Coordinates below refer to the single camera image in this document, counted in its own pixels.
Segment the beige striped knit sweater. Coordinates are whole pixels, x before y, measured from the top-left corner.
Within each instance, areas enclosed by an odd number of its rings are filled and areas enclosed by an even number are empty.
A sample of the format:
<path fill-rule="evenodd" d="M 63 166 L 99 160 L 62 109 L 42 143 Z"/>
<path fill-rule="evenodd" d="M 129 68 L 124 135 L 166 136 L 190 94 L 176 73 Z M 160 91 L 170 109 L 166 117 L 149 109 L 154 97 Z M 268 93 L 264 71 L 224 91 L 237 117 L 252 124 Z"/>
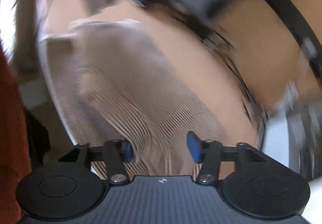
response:
<path fill-rule="evenodd" d="M 135 20 L 79 19 L 68 34 L 39 40 L 39 63 L 58 115 L 76 144 L 130 142 L 134 175 L 192 175 L 200 166 L 187 148 L 189 131 L 222 141 L 226 132 L 176 75 Z"/>

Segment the white aigo computer case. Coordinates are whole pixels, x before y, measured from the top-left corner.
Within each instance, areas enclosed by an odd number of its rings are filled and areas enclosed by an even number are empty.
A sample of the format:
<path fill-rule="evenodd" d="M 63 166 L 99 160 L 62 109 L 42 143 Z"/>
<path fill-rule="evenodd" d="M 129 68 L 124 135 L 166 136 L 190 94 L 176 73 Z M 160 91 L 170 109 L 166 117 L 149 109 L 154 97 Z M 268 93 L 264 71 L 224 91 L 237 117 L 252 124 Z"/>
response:
<path fill-rule="evenodd" d="M 313 185 L 321 185 L 321 96 L 268 119 L 260 150 Z"/>

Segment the black wall socket strip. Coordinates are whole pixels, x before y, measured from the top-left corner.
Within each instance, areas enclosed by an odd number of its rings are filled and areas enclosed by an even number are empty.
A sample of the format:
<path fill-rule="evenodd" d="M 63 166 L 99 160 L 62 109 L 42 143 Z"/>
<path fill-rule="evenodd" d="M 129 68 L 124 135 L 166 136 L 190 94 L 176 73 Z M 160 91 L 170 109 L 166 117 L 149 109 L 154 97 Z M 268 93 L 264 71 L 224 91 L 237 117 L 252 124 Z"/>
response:
<path fill-rule="evenodd" d="M 321 43 L 291 0 L 264 0 L 282 20 L 301 47 L 315 77 L 321 80 Z"/>

